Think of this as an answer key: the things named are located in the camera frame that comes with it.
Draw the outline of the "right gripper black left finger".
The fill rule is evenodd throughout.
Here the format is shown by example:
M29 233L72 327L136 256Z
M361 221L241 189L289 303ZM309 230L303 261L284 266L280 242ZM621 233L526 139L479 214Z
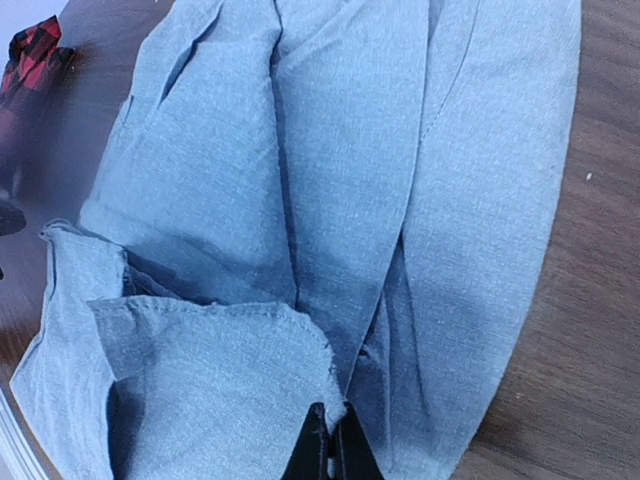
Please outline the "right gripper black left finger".
M330 450L324 404L316 402L309 407L282 480L328 480Z

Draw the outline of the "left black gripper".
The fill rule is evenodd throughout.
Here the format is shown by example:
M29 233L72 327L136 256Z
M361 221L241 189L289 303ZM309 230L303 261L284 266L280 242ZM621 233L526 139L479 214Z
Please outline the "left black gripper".
M25 215L22 210L7 200L0 201L0 236L9 236L25 228Z

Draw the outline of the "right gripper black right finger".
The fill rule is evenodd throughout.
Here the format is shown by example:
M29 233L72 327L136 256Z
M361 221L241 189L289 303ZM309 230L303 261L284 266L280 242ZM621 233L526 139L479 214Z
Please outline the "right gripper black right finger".
M383 480L354 407L345 403L345 415L331 434L329 478Z

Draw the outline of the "red black plaid shirt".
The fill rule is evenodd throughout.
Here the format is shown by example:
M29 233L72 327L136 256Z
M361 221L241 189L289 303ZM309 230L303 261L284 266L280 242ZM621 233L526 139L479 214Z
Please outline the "red black plaid shirt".
M1 82L1 104L5 108L16 110L36 94L48 92L62 79L74 60L75 50L61 47L61 38L56 16L13 36Z

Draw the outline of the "grey long sleeve shirt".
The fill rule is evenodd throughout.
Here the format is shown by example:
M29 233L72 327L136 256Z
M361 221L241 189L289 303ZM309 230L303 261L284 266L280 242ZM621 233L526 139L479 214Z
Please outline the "grey long sleeve shirt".
M176 1L76 222L42 232L13 395L65 479L282 479L350 403L447 479L554 221L578 1Z

